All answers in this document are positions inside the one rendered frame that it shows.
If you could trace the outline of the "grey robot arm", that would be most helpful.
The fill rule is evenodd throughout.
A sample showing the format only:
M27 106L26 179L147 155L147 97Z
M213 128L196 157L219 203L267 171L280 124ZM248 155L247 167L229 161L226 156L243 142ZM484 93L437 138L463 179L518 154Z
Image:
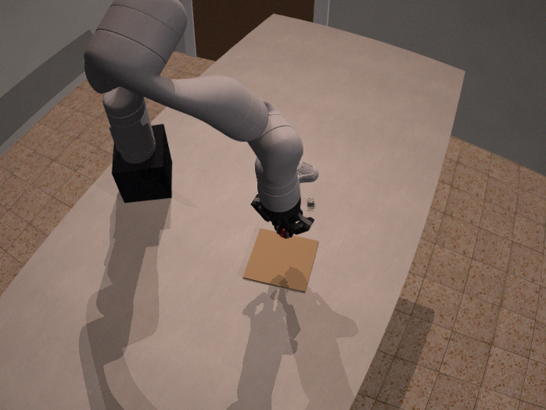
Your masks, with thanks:
M300 161L303 143L283 114L230 77L160 76L187 22L179 0L114 0L88 43L86 78L104 93L117 152L130 164L153 155L156 141L146 97L248 142L257 156L260 202L273 212L292 209L300 199L300 183L315 182L318 169Z

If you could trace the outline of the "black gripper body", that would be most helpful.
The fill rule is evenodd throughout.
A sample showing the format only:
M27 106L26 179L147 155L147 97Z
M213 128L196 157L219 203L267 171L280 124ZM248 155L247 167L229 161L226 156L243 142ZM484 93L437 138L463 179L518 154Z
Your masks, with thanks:
M263 212L270 218L276 219L276 220L284 220L288 218L289 223L293 223L300 220L299 213L303 215L303 211L300 209L301 205L301 198L299 199L298 203L295 207L292 209L285 211L285 212L273 212L268 209L266 209L262 203L260 203L261 208Z

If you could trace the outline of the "tan square mat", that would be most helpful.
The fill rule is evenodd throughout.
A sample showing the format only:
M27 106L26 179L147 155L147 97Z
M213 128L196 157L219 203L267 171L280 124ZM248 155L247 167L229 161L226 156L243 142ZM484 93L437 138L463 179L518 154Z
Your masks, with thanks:
M260 228L242 278L305 293L318 243Z

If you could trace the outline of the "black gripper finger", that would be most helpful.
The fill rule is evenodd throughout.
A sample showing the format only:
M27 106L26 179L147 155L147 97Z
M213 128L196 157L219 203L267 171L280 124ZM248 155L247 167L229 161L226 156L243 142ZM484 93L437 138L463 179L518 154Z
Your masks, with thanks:
M288 218L281 220L282 227L285 228L285 236L287 239L289 237L292 238L293 234L299 235L300 233L309 231L310 227L312 226L314 219L309 217L304 217L301 213L298 214L300 217L300 221L289 223Z
M253 202L251 203L251 206L259 213L259 215L265 221L267 221L267 222L271 221L272 222L272 224L275 227L275 231L277 232L277 234L279 234L279 235L281 234L282 229L284 229L284 227L282 227L281 220L276 220L276 219L270 218L263 212L263 210L261 208L261 205L260 205L260 198L259 198L258 194L256 195Z

